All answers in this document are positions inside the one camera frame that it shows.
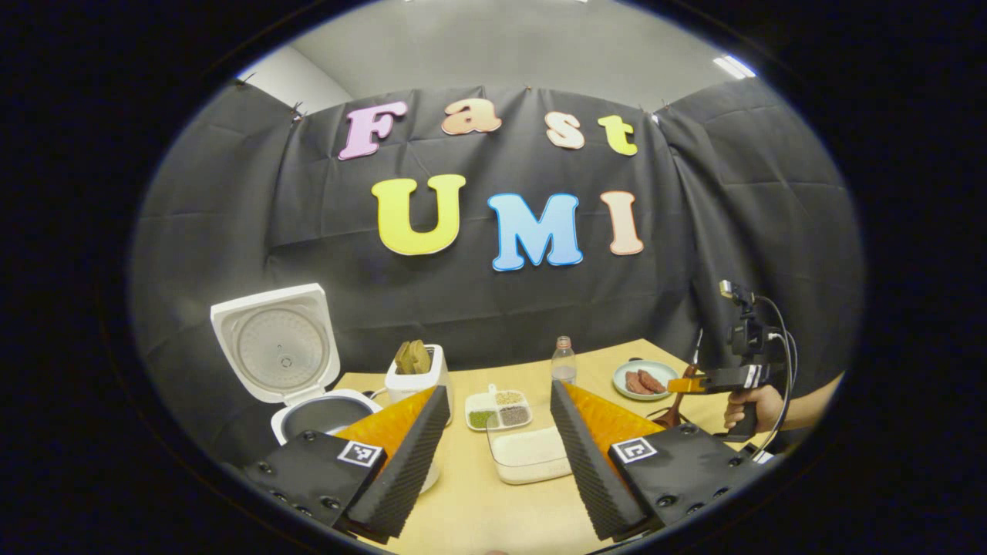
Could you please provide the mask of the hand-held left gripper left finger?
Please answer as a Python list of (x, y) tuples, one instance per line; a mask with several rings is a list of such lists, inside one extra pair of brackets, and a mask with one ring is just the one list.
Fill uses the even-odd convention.
[(318, 526), (387, 543), (404, 530), (449, 415), (448, 389), (435, 385), (334, 435), (306, 429), (243, 475)]

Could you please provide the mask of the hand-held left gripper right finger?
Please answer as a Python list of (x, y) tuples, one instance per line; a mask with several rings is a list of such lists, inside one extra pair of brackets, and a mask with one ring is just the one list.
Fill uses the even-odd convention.
[(571, 383), (553, 382), (550, 410), (599, 540), (677, 526), (766, 471), (700, 426), (664, 428)]

